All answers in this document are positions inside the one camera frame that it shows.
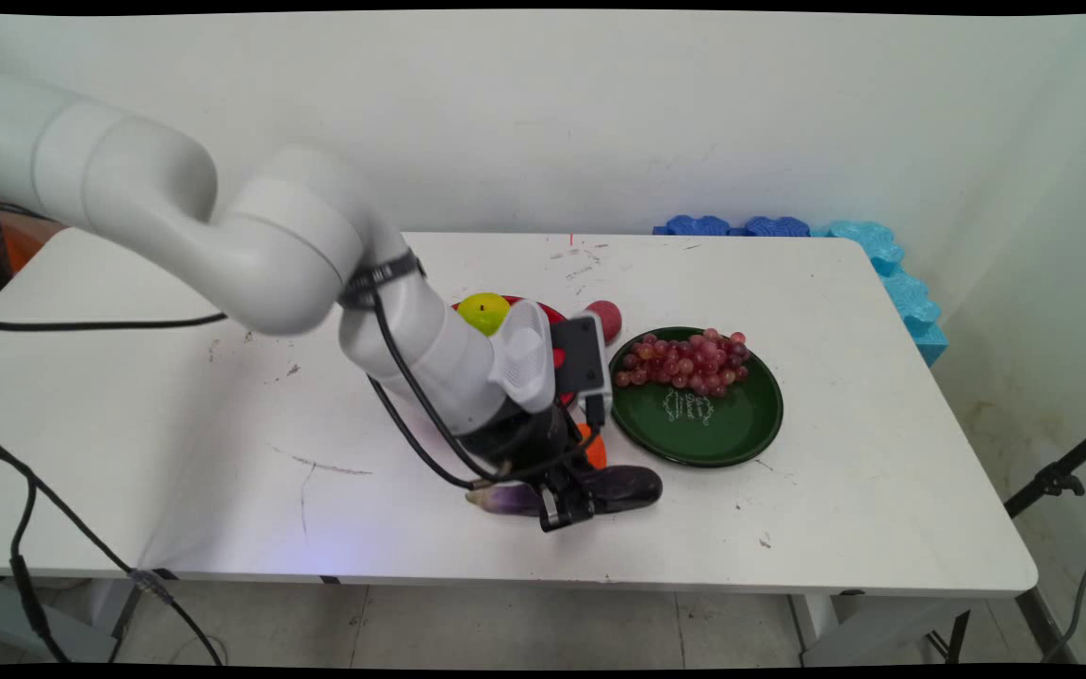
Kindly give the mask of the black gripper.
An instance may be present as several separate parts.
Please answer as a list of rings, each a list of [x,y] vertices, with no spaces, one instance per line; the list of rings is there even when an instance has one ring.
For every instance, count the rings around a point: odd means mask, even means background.
[[[574,422],[565,406],[535,414],[517,412],[467,435],[467,453],[494,467],[492,483],[479,477],[470,500],[540,500],[544,533],[589,521],[596,515],[602,471],[602,417]]]

